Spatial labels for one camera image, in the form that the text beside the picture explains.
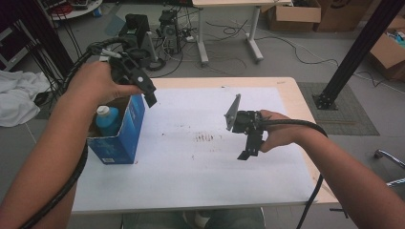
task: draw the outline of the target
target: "crumpled white fabric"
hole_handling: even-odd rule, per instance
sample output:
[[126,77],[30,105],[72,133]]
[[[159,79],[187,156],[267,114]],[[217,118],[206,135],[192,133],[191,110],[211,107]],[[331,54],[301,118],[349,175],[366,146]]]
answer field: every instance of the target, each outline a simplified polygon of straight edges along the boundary
[[43,73],[0,71],[0,126],[13,127],[35,117],[40,109],[33,101],[49,88]]

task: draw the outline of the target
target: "chair leg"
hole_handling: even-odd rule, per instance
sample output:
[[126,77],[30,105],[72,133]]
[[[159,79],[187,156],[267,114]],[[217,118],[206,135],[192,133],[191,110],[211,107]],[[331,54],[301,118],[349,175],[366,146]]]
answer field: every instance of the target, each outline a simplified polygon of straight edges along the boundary
[[[393,163],[395,163],[396,165],[400,166],[402,169],[405,169],[405,163],[400,161],[395,156],[392,156],[392,155],[388,154],[387,152],[385,152],[383,150],[376,150],[374,152],[374,158],[382,158],[383,156],[386,157],[387,159],[389,159],[390,161],[392,161]],[[397,179],[397,180],[394,180],[394,181],[391,181],[391,182],[387,182],[387,185],[389,187],[394,187],[394,186],[397,186],[397,185],[402,184],[402,183],[405,183],[405,178]]]

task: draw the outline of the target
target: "open cardboard box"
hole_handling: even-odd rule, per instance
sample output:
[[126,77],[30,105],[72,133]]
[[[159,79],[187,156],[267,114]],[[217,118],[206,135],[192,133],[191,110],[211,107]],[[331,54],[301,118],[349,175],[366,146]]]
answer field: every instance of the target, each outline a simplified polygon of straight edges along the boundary
[[318,0],[322,20],[315,24],[315,31],[353,31],[357,28],[373,0]]
[[[398,16],[387,31],[405,31],[405,18]],[[370,50],[369,60],[377,70],[391,80],[405,80],[405,48],[387,34],[382,34]]]
[[275,6],[268,10],[271,31],[312,31],[313,24],[321,21],[321,7],[309,0],[310,7]]
[[104,164],[133,164],[145,112],[143,99],[137,94],[115,99],[106,105],[119,110],[122,120],[119,132],[115,136],[102,136],[95,114],[87,144]]

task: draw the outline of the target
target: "blue bottle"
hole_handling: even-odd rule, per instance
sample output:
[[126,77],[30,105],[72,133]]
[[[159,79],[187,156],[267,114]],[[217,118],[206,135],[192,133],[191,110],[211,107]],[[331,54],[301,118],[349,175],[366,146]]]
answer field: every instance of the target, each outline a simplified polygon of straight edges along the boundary
[[121,126],[118,109],[115,107],[99,106],[97,109],[96,125],[103,136],[115,136]]

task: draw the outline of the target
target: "person's left arm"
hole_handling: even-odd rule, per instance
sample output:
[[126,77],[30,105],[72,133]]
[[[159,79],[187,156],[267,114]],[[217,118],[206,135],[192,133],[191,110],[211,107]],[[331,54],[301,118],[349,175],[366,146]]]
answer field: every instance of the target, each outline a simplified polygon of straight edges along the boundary
[[[0,228],[20,227],[65,184],[80,159],[98,105],[141,93],[135,86],[114,83],[110,72],[102,62],[78,71],[0,205]],[[66,227],[74,198],[75,187],[36,226]]]

